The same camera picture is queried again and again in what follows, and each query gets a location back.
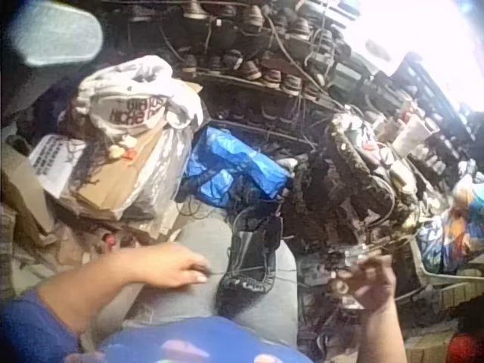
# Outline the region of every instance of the person's left hand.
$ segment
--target person's left hand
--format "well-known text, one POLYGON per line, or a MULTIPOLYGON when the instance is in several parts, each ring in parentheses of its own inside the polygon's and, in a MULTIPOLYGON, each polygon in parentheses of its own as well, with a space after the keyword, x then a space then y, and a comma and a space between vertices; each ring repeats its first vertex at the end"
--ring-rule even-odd
POLYGON ((122 249, 118 254, 119 268, 131 282, 175 288, 203 284, 209 274, 209 263, 203 256, 172 242, 122 249))

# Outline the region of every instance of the leg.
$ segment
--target leg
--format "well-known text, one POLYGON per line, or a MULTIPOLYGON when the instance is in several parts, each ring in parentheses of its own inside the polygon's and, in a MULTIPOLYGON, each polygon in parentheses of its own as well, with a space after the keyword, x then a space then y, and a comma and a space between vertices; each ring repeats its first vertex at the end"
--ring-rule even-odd
MULTIPOLYGON (((204 255, 214 272, 226 271, 231 229, 218 219, 203 219, 187 224, 178 242, 204 255)), ((161 325, 186 318, 215 315, 215 297, 222 274, 215 273, 205 284, 192 285, 183 291, 145 286, 124 322, 126 327, 161 325)))
POLYGON ((273 288, 247 305, 224 307, 225 316, 248 327, 268 341, 296 346, 298 328, 296 261, 289 247, 281 241, 276 251, 276 278, 273 288))

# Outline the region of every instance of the blue tarp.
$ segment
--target blue tarp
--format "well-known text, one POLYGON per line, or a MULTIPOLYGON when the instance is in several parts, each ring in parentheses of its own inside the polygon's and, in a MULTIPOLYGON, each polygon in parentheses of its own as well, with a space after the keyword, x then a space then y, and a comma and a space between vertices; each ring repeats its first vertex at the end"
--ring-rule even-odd
POLYGON ((207 127, 188 161, 188 177, 209 169, 220 170, 201 186, 197 197, 213 206, 225 207, 236 175, 244 174, 268 199, 274 199, 290 174, 275 161, 244 144, 228 132, 207 127))

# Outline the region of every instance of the red object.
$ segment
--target red object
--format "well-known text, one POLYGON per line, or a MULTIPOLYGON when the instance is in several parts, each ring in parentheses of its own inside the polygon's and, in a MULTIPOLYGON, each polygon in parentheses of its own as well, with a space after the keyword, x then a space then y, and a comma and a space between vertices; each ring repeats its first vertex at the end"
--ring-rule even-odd
POLYGON ((446 363, 480 363, 484 361, 484 341, 462 334, 448 344, 446 363))
POLYGON ((133 160, 136 158, 136 155, 138 155, 138 153, 136 153, 135 149, 128 149, 124 153, 123 158, 128 160, 133 160))

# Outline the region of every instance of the person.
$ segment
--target person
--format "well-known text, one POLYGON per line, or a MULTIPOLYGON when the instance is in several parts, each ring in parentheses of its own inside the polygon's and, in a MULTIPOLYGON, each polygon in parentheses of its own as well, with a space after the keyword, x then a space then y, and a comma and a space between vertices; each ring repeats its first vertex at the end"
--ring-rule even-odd
MULTIPOLYGON (((7 361, 309 362, 296 350, 296 264, 284 243, 273 288, 241 311, 217 315, 218 283, 227 268, 231 231, 222 221, 189 223, 178 243, 125 248, 56 275, 14 300, 0 320, 7 361), (79 336, 123 287, 146 284, 123 326, 96 352, 79 336)), ((365 307, 359 363, 403 363, 391 257, 340 273, 365 307)))

